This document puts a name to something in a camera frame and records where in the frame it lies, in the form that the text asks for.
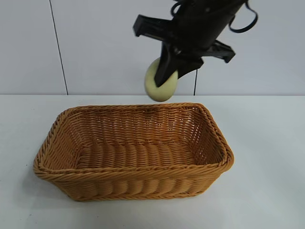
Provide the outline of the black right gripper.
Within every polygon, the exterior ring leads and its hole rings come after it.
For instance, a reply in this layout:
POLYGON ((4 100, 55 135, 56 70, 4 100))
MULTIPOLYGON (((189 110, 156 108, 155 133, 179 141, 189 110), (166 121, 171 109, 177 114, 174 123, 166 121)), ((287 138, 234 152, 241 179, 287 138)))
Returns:
POLYGON ((162 42, 154 76, 156 86, 161 87, 175 72, 180 79, 200 69, 203 56, 230 62, 234 51, 217 38, 245 3, 244 0, 178 0, 171 8, 171 20, 138 15, 133 25, 135 36, 162 42))

